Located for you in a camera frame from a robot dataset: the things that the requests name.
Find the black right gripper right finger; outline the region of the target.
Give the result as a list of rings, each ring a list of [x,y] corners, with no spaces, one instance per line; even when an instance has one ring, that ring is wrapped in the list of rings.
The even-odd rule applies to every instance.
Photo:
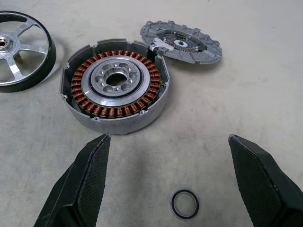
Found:
[[[301,189],[257,144],[233,134],[228,142],[238,188],[253,226],[301,227]]]

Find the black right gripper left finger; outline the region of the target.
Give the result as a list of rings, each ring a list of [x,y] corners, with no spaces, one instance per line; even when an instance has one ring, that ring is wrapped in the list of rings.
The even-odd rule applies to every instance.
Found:
[[[88,142],[54,184],[36,227],[94,227],[102,202],[111,137]]]

